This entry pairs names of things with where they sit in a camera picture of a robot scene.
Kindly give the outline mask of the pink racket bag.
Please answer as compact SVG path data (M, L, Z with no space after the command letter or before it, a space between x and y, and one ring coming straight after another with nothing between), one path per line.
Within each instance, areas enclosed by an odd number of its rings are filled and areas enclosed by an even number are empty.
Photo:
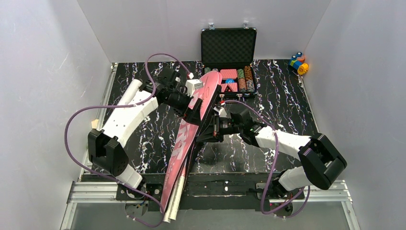
M218 92L221 90L222 75L217 71L208 72L207 74L203 75L200 80L203 82L203 87L196 90L192 96L198 96L203 100L201 106L202 122L200 125L189 124L183 119L180 122L175 146L169 160L161 196L161 205L165 211L169 210L172 193L175 190L182 166L185 163L188 154L192 153L193 151L195 137L200 128L203 127L204 120L208 117L209 112L212 110Z

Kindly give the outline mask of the white shuttlecock tube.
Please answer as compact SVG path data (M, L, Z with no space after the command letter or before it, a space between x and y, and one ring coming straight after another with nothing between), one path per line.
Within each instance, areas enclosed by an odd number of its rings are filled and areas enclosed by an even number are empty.
M142 82L140 80L132 80L117 105L128 105L138 92L141 85Z

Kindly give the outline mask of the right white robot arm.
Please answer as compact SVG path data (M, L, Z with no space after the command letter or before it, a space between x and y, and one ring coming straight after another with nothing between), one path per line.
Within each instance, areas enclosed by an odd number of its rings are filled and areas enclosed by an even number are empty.
M324 134L300 136L274 131L265 123L254 121L246 109L230 115L228 118L214 114L196 141L222 142L225 135L239 134L249 145L274 149L298 159L300 167L285 170L270 182L268 187L279 195L309 185L328 190L348 165Z

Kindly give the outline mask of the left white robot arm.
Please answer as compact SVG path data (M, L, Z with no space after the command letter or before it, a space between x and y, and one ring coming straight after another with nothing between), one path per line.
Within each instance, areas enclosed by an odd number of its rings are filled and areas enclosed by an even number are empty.
M92 129L88 134L89 161L119 182L137 189L143 178L129 165L124 150L130 136L161 104L169 105L187 121L200 121L201 88L203 82L193 79L192 73L182 84L180 74L170 69L154 82L132 80L102 129Z

